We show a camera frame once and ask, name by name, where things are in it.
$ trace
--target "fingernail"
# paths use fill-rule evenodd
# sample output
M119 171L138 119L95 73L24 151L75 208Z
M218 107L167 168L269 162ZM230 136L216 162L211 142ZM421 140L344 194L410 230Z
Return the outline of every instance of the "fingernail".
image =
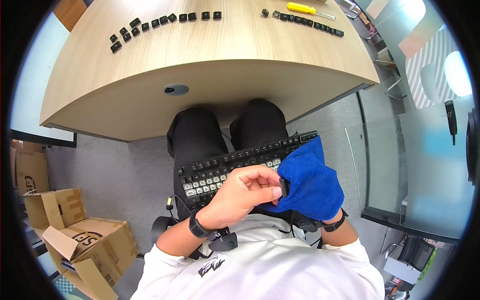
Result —
M273 197L275 199L280 198L282 196L282 188L280 187L274 187L273 188Z

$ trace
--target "white t-shirt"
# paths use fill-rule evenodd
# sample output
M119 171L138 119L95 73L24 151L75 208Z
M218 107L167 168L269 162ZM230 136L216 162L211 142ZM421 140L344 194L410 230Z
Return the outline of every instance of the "white t-shirt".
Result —
M248 215L230 231L238 247L194 261L155 245L131 300L384 299L384 281L359 240L311 248L303 231L265 215ZM201 251L208 255L208 243Z

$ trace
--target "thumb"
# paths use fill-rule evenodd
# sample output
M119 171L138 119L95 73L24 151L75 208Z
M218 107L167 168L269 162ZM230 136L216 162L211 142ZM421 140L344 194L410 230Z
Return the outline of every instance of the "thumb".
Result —
M272 202L282 196L282 188L268 187L256 191L247 192L247 201L251 206L257 206L262 203Z

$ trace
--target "wooden desk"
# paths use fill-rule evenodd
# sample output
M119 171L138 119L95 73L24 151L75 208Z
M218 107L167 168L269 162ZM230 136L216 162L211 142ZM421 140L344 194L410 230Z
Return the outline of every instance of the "wooden desk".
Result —
M227 127L238 108L263 97L287 121L379 79L360 37L339 6L302 0L337 17L290 12L344 31L343 38L281 21L286 0L96 0L68 37L45 92L40 125L132 141L165 135L175 114L211 108ZM264 18L261 10L270 15ZM201 12L222 12L201 20ZM197 13L194 22L151 27L163 15ZM122 27L139 17L150 29L124 42ZM122 48L112 53L112 34ZM163 93L184 84L182 96Z

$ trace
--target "white keycap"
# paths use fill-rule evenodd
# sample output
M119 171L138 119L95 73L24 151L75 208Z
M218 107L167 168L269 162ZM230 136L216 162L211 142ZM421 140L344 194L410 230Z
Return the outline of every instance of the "white keycap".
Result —
M197 191L196 190L188 190L188 191L185 191L185 194L187 194L187 197L195 196L197 194Z

